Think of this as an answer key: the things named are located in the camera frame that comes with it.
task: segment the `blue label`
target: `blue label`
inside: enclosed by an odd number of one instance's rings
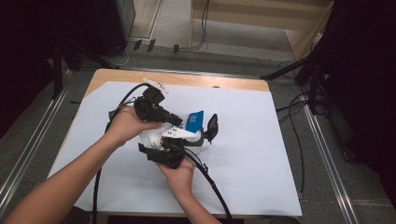
[[[202,128],[204,122],[204,110],[196,113],[190,113],[186,122],[186,131],[196,133]]]

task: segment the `metal bar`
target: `metal bar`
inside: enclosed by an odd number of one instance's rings
[[[307,100],[305,95],[303,95],[302,98],[303,100]],[[335,167],[331,152],[326,144],[325,138],[318,124],[318,120],[316,116],[311,113],[308,106],[304,107],[304,112],[318,144],[320,156],[323,159],[324,166],[330,178],[330,182],[332,183],[332,188],[334,190],[335,197],[337,198],[341,212],[343,213],[344,220],[347,224],[359,224],[358,218],[347,194],[346,187],[344,186],[341,176],[338,174],[337,168]]]
[[[14,195],[18,185],[21,183],[21,180],[26,173],[30,162],[32,161],[44,135],[47,132],[48,127],[51,125],[53,118],[59,110],[59,107],[62,104],[62,101],[64,100],[64,97],[67,93],[71,76],[72,72],[70,70],[67,70],[64,75],[64,88],[62,89],[58,97],[53,99],[49,104],[46,113],[38,123],[35,131],[29,139],[29,142],[27,143],[26,147],[24,148],[23,152],[21,153],[20,157],[12,168],[3,186],[0,188],[0,218],[5,213],[6,208],[10,200],[12,199],[12,196]]]

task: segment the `gray floor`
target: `gray floor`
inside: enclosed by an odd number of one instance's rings
[[[157,41],[161,43],[162,38],[159,36],[158,30],[154,31],[153,35],[156,35]],[[280,43],[278,49],[288,52],[287,44],[284,41],[280,41]],[[232,45],[233,41],[228,42],[228,46]],[[233,53],[225,52],[222,54],[221,48],[218,48],[213,53],[181,51],[178,54],[174,54],[171,49],[164,48],[155,48],[154,51],[147,52],[147,46],[142,46],[139,50],[128,49],[130,59],[121,69],[166,69],[257,79],[261,75],[275,72],[278,69],[280,61],[290,59],[287,54],[275,54],[271,51],[268,51],[268,54],[262,54],[264,56],[256,57],[253,54],[249,54],[251,52],[250,49],[245,50],[240,56],[235,55],[235,51]],[[81,55],[81,60],[83,61],[83,66],[79,72],[73,72],[70,89],[64,98],[61,108],[44,135],[26,174],[23,176],[0,222],[2,222],[7,213],[30,189],[47,177],[66,132],[78,110],[78,104],[71,102],[81,101],[94,71],[100,67],[83,55]],[[125,52],[121,52],[118,56],[111,58],[111,60],[117,63],[124,63],[126,61]],[[289,105],[291,99],[300,93],[299,88],[288,77],[293,77],[293,73],[269,82],[276,107]],[[49,85],[36,97],[35,101],[14,123],[8,133],[0,139],[2,155],[0,158],[2,164],[2,169],[0,170],[1,183],[4,183],[13,165],[28,143],[37,123],[50,104],[51,95],[52,85]],[[278,117],[282,118],[284,115],[285,112],[281,112],[278,114]],[[326,143],[332,153],[338,173],[352,201],[359,223],[396,223],[395,210],[382,189],[377,174],[364,164],[351,164],[345,161],[342,155],[341,144],[334,134],[334,130],[328,119],[324,116],[317,116],[317,119],[326,138]],[[301,223],[346,223],[304,111],[302,110],[294,115],[293,121],[301,139],[305,169],[304,193],[300,196],[303,216],[298,219]],[[296,136],[289,120],[282,122],[280,128],[288,152],[296,188],[300,191],[302,184],[302,160],[300,150],[297,147]],[[102,217],[101,222],[106,223],[106,217]],[[246,220],[246,223],[262,224],[268,223],[268,220],[249,219]]]

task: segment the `light wooden surface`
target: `light wooden surface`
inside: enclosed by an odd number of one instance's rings
[[[191,0],[191,23],[202,18],[205,2]],[[298,60],[326,24],[332,4],[331,0],[211,0],[207,19],[284,29]]]
[[[107,81],[122,81],[142,83],[143,78],[148,77],[164,84],[184,85],[184,86],[202,86],[220,88],[252,90],[252,91],[269,91],[268,83],[264,80],[242,79],[231,77],[213,77],[204,75],[182,75],[162,72],[145,72],[145,71],[125,71],[116,69],[99,69],[93,75],[90,86],[85,96],[98,89]]]

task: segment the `person's left hand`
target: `person's left hand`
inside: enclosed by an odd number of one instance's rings
[[[127,105],[114,117],[106,135],[110,135],[113,139],[117,140],[119,147],[121,147],[141,132],[159,128],[161,125],[159,122],[139,119],[134,111],[134,107]]]

